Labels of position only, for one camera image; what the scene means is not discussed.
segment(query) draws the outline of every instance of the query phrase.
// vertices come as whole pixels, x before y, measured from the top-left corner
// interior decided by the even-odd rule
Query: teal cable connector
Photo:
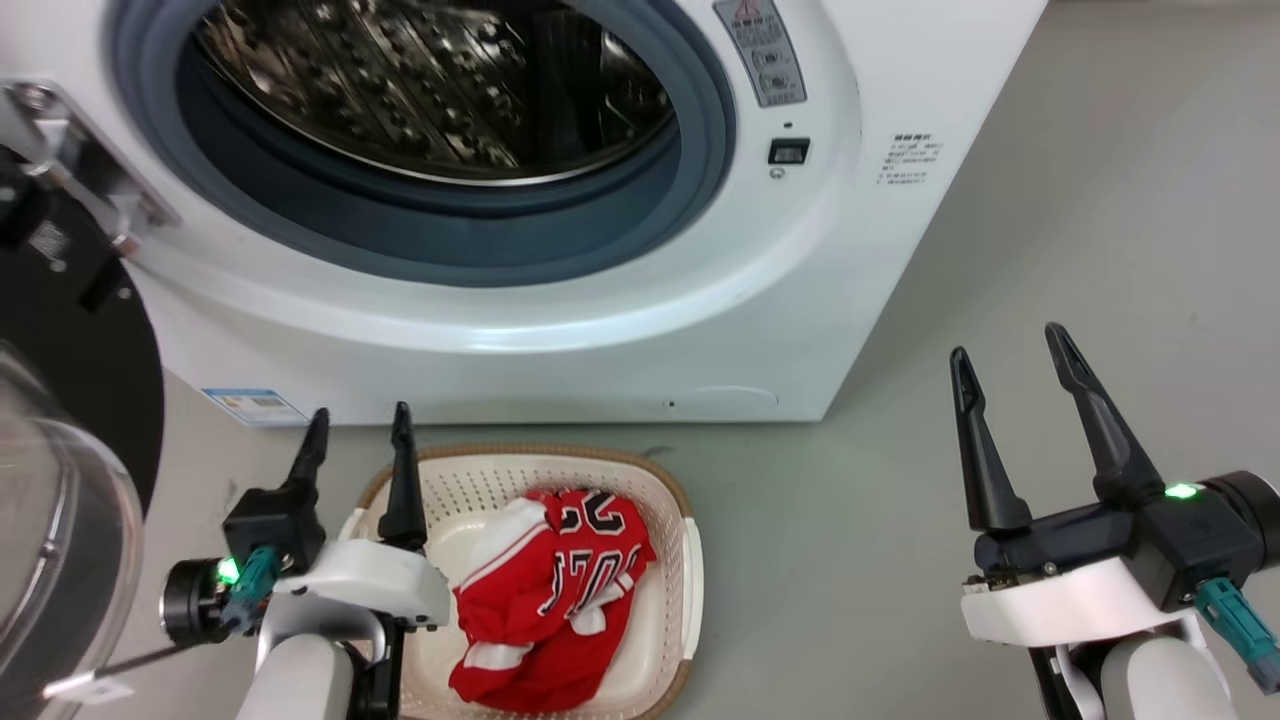
[[[1196,594],[1196,610],[1244,660],[1249,676],[1263,694],[1280,692],[1280,647],[1276,647],[1276,635],[1230,580],[1215,578],[1203,583]]]
[[[280,570],[280,557],[274,547],[260,547],[248,556],[239,580],[232,587],[232,597],[223,607],[221,626],[228,633],[244,633],[253,626]]]

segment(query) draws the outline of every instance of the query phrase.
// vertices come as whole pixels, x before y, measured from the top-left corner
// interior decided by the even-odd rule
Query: front-loading washing machine
[[[246,423],[819,420],[1043,4],[9,0],[0,132]]]

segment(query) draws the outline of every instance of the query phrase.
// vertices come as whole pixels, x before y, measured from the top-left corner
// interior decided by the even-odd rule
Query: red clothing
[[[467,702],[516,712],[591,700],[655,560],[635,505],[598,491],[532,492],[490,521],[453,592],[471,646],[449,676]]]

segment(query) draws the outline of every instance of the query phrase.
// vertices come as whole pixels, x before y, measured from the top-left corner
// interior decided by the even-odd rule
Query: basket rim
[[[468,455],[550,455],[562,457],[580,457],[584,460],[602,460],[605,462],[621,462],[625,465],[634,465],[641,470],[645,470],[650,475],[658,478],[659,482],[667,488],[672,498],[676,501],[676,506],[680,507],[680,514],[684,518],[694,516],[694,507],[689,503],[689,496],[685,493],[685,488],[667,471],[666,468],[654,462],[653,460],[644,457],[643,455],[636,455],[634,452],[626,452],[622,450],[611,450],[605,447],[589,447],[581,445],[557,445],[557,443],[468,443],[468,445],[445,445],[440,447],[431,447],[428,450],[420,450],[417,454],[419,464],[428,460],[443,460],[445,457],[463,457]],[[360,501],[356,503],[358,510],[369,510],[372,505],[374,498],[387,484],[387,480],[392,477],[392,465],[387,465],[378,471],[369,480],[369,486],[365,487],[365,492],[361,493]],[[667,712],[676,700],[685,691],[685,684],[689,683],[689,673],[692,670],[692,660],[681,660],[676,665],[676,675],[671,679],[671,685],[667,687],[667,692],[658,698],[648,710],[636,715],[632,720],[655,720],[662,714]]]

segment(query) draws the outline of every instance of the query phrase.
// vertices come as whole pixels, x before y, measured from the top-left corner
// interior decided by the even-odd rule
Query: gray floor
[[[1092,500],[1042,323],[1070,328],[1170,479],[1280,477],[1280,31],[1275,12],[1059,6],[1033,37],[827,421],[809,427],[424,429],[420,442],[556,441],[646,452],[689,488],[707,553],[696,671],[671,716],[1038,717],[1023,652],[970,641],[972,570],[946,374],[969,347],[1010,475],[1038,514]],[[274,484],[300,433],[239,427],[179,382],[120,653],[163,643],[175,560]],[[389,457],[339,429],[337,523]],[[1280,625],[1280,573],[1248,594]],[[1242,717],[1275,717],[1215,644]],[[136,674],[87,717],[233,717],[250,643]]]

